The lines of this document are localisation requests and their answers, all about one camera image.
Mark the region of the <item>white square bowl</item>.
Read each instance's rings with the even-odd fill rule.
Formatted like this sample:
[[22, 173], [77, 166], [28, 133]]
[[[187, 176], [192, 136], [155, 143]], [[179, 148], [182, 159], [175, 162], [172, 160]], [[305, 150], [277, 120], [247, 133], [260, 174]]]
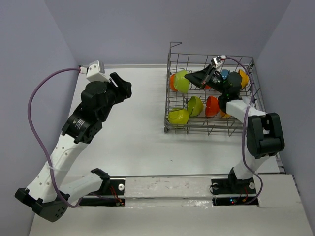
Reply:
[[187, 94], [190, 86], [190, 81], [185, 78], [188, 74], [186, 70], [181, 70], [175, 74], [174, 87], [177, 91]]

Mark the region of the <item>white orange-bottom bowl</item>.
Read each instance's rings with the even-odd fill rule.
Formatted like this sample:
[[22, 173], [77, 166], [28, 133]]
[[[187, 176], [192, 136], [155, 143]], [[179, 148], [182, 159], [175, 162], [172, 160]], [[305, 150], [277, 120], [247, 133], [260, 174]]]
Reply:
[[172, 75], [170, 76], [170, 88], [171, 88], [172, 91], [177, 92], [177, 89], [176, 89], [175, 86], [174, 86], [175, 75], [176, 75], [176, 74], [172, 74]]

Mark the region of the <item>blue bowl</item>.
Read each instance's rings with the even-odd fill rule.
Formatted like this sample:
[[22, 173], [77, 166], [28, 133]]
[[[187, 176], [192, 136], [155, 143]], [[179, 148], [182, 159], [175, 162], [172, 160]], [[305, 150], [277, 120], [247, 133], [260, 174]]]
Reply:
[[230, 73], [229, 70], [223, 69], [223, 70], [221, 71], [222, 78], [225, 80], [225, 79], [228, 77], [229, 73]]

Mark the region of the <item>green bowl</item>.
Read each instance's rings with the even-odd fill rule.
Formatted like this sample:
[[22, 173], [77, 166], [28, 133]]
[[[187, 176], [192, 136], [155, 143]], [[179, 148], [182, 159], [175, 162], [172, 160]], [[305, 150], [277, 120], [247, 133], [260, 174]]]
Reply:
[[203, 103], [199, 97], [192, 96], [187, 104], [190, 117], [196, 117], [203, 111]]
[[171, 124], [187, 124], [189, 120], [189, 112], [186, 109], [175, 108], [168, 114], [168, 121]]

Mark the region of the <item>orange bowl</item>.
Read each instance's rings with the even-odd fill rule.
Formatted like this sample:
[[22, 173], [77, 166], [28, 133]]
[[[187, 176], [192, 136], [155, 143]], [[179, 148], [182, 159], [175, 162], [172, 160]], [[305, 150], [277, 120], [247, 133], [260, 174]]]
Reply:
[[205, 116], [214, 117], [220, 111], [219, 103], [216, 97], [209, 96], [206, 101]]

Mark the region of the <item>large yellow bowl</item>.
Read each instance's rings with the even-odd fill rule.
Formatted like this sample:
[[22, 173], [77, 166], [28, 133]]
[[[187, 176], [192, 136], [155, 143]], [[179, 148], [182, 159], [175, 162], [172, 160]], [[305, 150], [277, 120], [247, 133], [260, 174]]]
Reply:
[[242, 77], [241, 85], [242, 85], [242, 89], [244, 89], [247, 86], [247, 84], [249, 83], [250, 78], [243, 69], [239, 69], [238, 73]]

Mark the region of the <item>white round bowl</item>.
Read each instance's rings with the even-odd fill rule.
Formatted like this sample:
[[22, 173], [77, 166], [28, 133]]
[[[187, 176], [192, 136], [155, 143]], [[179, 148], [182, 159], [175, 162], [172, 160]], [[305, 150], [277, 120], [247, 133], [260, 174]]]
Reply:
[[243, 100], [243, 102], [246, 103], [247, 105], [253, 107], [253, 102], [251, 102], [251, 98], [250, 98], [250, 97], [245, 97], [245, 96], [243, 96], [243, 97], [242, 97], [242, 100]]

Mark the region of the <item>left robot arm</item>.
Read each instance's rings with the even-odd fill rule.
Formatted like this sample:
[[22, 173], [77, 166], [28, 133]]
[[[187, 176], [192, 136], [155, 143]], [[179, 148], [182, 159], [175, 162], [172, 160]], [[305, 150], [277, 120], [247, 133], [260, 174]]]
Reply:
[[81, 92], [81, 102], [64, 124], [55, 149], [51, 154], [44, 151], [44, 167], [27, 187], [16, 191], [15, 198], [41, 218], [56, 222], [69, 207], [76, 208], [84, 196], [106, 193], [110, 176], [99, 168], [70, 184], [63, 185], [63, 181], [102, 129], [112, 107], [131, 97], [131, 88], [131, 83], [115, 72], [107, 81], [89, 82]]

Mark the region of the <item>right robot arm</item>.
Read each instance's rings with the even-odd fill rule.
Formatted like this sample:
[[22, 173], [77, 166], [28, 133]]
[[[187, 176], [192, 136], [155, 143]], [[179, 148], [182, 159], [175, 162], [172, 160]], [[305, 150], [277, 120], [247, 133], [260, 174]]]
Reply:
[[243, 77], [231, 72], [227, 78], [213, 68], [185, 75], [197, 87], [210, 86], [221, 93], [218, 97], [219, 108], [243, 124], [242, 159], [233, 167], [226, 179], [217, 182], [214, 194], [237, 194], [247, 187], [260, 166], [285, 147], [280, 116], [266, 113], [252, 106], [252, 100], [241, 98]]

